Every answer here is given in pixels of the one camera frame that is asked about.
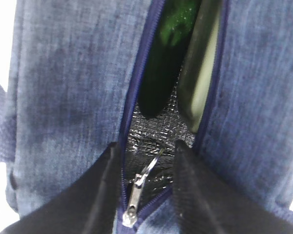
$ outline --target white background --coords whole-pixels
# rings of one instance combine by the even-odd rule
[[[8,84],[15,5],[16,0],[0,0],[0,83],[5,90]],[[0,231],[19,219],[5,200],[5,170],[5,164],[0,163]]]

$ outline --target green bottle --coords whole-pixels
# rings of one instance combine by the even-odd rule
[[[167,0],[138,96],[140,112],[156,117],[166,106],[187,52],[201,0]]]

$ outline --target zipper pull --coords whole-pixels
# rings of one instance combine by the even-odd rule
[[[152,162],[143,168],[141,174],[136,174],[134,184],[132,186],[128,207],[123,214],[123,225],[125,227],[132,228],[133,225],[137,222],[137,210],[140,201],[140,196],[145,185],[145,181],[147,179],[148,174],[154,168],[155,164],[157,163],[159,157],[162,155],[163,152],[164,149],[161,149],[157,156],[152,160]]]

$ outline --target open zipper compartment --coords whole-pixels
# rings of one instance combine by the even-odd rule
[[[172,190],[169,184],[173,181],[173,178],[170,176],[172,174],[170,173],[171,168],[169,168],[169,166],[166,167],[166,165],[172,165],[174,141],[177,139],[183,139],[188,145],[193,143],[193,149],[199,149],[199,142],[204,136],[208,123],[208,114],[213,106],[213,96],[215,95],[218,83],[218,73],[224,44],[223,38],[225,35],[224,29],[228,13],[228,0],[222,1],[220,30],[217,39],[217,49],[211,85],[209,87],[209,94],[205,104],[205,111],[196,137],[189,132],[187,126],[181,121],[179,116],[176,86],[168,105],[157,118],[145,119],[139,113],[139,108],[136,104],[138,90],[143,78],[144,67],[148,59],[154,33],[164,4],[165,0],[153,1],[149,8],[149,14],[146,19],[140,48],[126,97],[124,115],[119,135],[119,141],[123,148],[123,167],[122,203],[117,213],[118,233],[135,233],[145,218],[155,211],[171,195]],[[133,228],[124,227],[122,225],[122,216],[128,205],[127,194],[130,194],[130,191],[128,192],[127,189],[131,190],[128,184],[133,183],[133,179],[135,178],[134,174],[140,172],[142,168],[154,158],[154,155],[157,154],[161,148],[164,148],[165,151],[161,160],[159,160],[158,165],[154,168],[152,174],[150,174],[150,178],[147,179],[149,186],[146,184],[144,188],[144,193],[150,194],[150,197],[142,197],[141,206],[139,207],[140,211],[138,212],[139,218]]]

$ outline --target key ring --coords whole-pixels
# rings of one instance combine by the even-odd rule
[[[163,152],[164,149],[160,149],[160,151],[158,152],[156,157],[151,161],[151,163],[143,168],[143,170],[141,171],[141,177],[135,181],[136,186],[140,187],[144,183],[148,174],[152,171],[152,169],[154,168],[155,164],[157,163],[159,157],[163,154]]]

